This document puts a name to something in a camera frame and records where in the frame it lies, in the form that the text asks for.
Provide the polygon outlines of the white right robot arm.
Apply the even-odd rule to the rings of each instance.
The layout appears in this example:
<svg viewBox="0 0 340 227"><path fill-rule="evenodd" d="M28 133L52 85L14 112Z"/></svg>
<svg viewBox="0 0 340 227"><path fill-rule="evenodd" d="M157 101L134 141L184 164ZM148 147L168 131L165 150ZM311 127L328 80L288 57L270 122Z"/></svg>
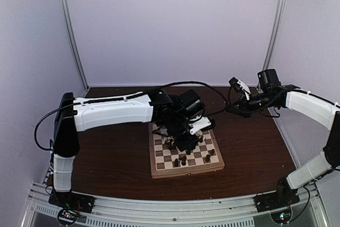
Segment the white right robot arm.
<svg viewBox="0 0 340 227"><path fill-rule="evenodd" d="M295 85L281 84L276 70L266 69L257 74L259 92L253 94L249 87L235 77L229 80L231 89L241 97L229 103L227 111L243 117L250 117L267 108L286 108L309 117L324 126L329 137L322 151L302 167L279 180L272 201L284 206L293 193L311 181L317 181L339 167L339 103L302 90Z"/></svg>

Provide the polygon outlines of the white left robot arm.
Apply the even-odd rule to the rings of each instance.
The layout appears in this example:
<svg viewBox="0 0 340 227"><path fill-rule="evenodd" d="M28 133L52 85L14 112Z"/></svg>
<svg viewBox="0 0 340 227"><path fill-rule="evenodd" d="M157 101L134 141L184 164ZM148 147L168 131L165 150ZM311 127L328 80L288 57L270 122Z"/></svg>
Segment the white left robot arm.
<svg viewBox="0 0 340 227"><path fill-rule="evenodd" d="M65 208L77 202L71 192L71 177L80 150L79 132L113 124L153 122L164 126L177 148L184 151L195 149L196 134L210 129L213 123L204 116L205 105L192 89L179 96L155 89L92 99L65 93L59 107L54 122L53 188L56 200Z"/></svg>

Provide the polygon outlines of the dark chess pawn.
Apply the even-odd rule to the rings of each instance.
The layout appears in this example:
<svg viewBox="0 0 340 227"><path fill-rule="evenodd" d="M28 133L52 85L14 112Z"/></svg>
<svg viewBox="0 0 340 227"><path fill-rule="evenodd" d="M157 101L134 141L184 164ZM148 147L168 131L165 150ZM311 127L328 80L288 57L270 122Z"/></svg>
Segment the dark chess pawn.
<svg viewBox="0 0 340 227"><path fill-rule="evenodd" d="M206 161L207 163L210 162L210 154L207 154L207 155L206 155L205 161Z"/></svg>

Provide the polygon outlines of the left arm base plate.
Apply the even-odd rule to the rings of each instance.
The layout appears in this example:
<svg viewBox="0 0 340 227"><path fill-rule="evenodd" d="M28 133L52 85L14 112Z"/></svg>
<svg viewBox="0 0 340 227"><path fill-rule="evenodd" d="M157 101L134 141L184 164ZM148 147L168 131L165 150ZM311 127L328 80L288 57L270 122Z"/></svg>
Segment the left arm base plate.
<svg viewBox="0 0 340 227"><path fill-rule="evenodd" d="M48 202L52 205L64 207L82 213L91 213L95 198L93 196L73 192L57 192L50 195Z"/></svg>

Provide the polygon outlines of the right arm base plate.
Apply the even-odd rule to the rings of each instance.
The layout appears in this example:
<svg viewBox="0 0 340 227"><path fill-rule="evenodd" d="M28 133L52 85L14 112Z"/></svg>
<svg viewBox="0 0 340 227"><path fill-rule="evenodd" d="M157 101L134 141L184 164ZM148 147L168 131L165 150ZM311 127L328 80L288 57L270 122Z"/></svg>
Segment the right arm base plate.
<svg viewBox="0 0 340 227"><path fill-rule="evenodd" d="M259 194L256 195L253 199L258 213L289 207L290 205L296 204L300 201L298 195L292 195L288 198L279 198L276 192Z"/></svg>

